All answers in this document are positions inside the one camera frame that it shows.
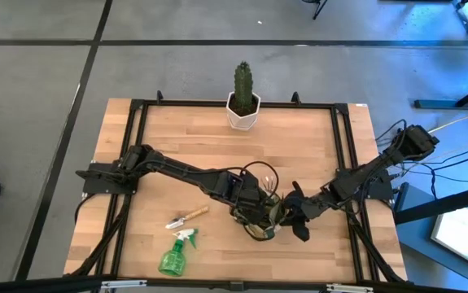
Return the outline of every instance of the cactus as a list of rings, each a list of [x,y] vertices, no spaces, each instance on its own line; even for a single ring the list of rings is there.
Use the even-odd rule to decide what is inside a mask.
[[[251,79],[250,65],[242,61],[235,69],[235,100],[232,110],[239,116],[245,116],[252,112],[251,92],[253,80]]]

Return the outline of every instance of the spray bottle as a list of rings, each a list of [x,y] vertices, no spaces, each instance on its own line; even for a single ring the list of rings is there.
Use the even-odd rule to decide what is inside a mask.
[[[185,229],[173,234],[177,237],[177,240],[174,243],[172,250],[163,254],[160,267],[158,267],[160,273],[172,277],[180,277],[183,275],[183,269],[186,264],[185,256],[182,252],[183,245],[185,244],[185,238],[189,239],[190,243],[195,248],[195,235],[197,233],[197,229]]]

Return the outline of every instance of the white pot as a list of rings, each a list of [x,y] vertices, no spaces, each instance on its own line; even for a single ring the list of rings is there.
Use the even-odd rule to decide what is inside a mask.
[[[255,113],[243,117],[230,110],[228,105],[230,104],[230,98],[232,98],[234,92],[231,92],[228,95],[228,101],[226,101],[226,115],[228,116],[228,121],[230,122],[230,126],[233,129],[247,131],[257,122],[257,116],[259,115],[260,107],[260,97],[257,94],[251,94],[257,99],[257,110]]]

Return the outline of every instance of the gray floor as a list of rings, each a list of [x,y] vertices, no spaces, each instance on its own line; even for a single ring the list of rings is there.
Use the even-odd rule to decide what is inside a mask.
[[[0,38],[89,38],[104,1],[0,0]],[[115,1],[105,39],[466,40],[449,3],[349,0],[327,3],[317,21],[300,1]],[[0,281],[11,279],[89,48],[0,47]],[[224,99],[234,66],[251,64],[255,91],[287,101],[299,91],[311,102],[368,103],[375,133],[399,117],[428,129],[468,112],[415,110],[417,98],[468,93],[468,48],[289,46],[100,47],[81,105],[31,278],[61,275],[73,213],[108,98]],[[436,133],[439,153],[468,142],[468,120]],[[442,170],[468,180],[468,163]],[[430,178],[406,180],[429,191]],[[439,196],[468,189],[438,179]],[[466,289],[455,273],[403,247],[409,278],[422,285]],[[183,291],[159,289],[159,291]]]

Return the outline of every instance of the soil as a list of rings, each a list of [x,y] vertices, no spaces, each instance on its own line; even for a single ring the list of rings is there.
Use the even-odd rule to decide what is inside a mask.
[[[246,115],[250,115],[250,114],[253,114],[257,111],[257,98],[254,97],[252,95],[251,97],[251,107],[249,109],[236,109],[234,107],[235,105],[235,94],[232,95],[232,98],[230,98],[230,103],[228,104],[228,108],[230,108],[230,110],[234,111],[235,114],[243,117],[243,116],[246,116]]]

